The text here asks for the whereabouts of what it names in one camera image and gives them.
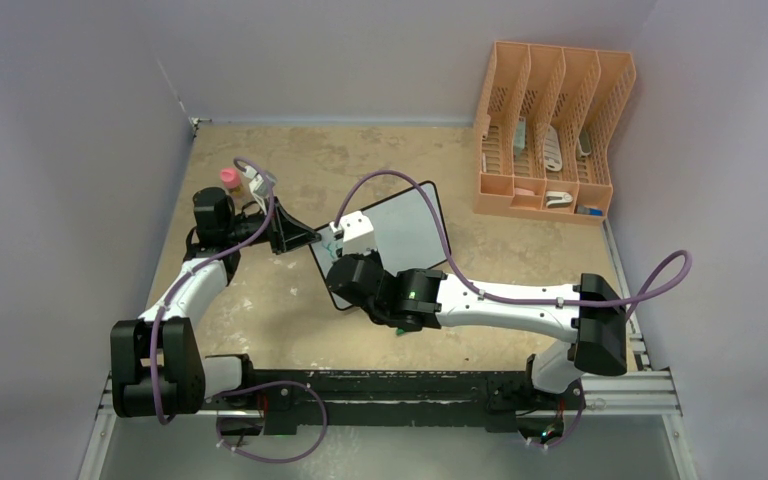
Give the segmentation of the white whiteboard black frame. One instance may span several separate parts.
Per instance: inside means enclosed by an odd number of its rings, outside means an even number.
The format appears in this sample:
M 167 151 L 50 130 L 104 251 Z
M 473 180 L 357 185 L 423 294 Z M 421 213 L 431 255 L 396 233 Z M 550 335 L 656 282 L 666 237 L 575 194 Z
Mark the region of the white whiteboard black frame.
M 374 227 L 383 266 L 391 274 L 411 268 L 432 269 L 446 261 L 431 215 L 443 216 L 436 184 L 425 180 L 420 186 L 431 207 L 409 187 L 361 209 Z

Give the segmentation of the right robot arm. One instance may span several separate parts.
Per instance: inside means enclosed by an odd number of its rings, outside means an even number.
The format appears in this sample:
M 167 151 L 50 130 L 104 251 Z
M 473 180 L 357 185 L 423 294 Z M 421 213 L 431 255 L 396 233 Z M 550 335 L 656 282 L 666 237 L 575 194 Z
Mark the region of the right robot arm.
M 534 356 L 521 381 L 524 399 L 536 407 L 548 405 L 583 374 L 627 372 L 626 312 L 597 274 L 557 286 L 477 282 L 467 287 L 440 270 L 391 274 L 377 257 L 352 254 L 332 265 L 325 283 L 373 323 L 406 332 L 484 326 L 554 338 Z

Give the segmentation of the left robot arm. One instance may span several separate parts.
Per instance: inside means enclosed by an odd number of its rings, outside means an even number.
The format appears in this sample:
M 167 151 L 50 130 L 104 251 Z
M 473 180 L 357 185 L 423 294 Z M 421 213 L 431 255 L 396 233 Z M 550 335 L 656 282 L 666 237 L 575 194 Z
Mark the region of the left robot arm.
M 235 409 L 252 405 L 258 382 L 249 357 L 203 357 L 195 327 L 230 285 L 241 248 L 267 242 L 281 255 L 321 239 L 279 200 L 260 212 L 239 213 L 222 188 L 209 187 L 194 194 L 193 205 L 195 225 L 175 281 L 138 318 L 119 321 L 111 330 L 112 404 L 120 417 L 156 416 L 167 423 L 198 412 L 217 395 Z

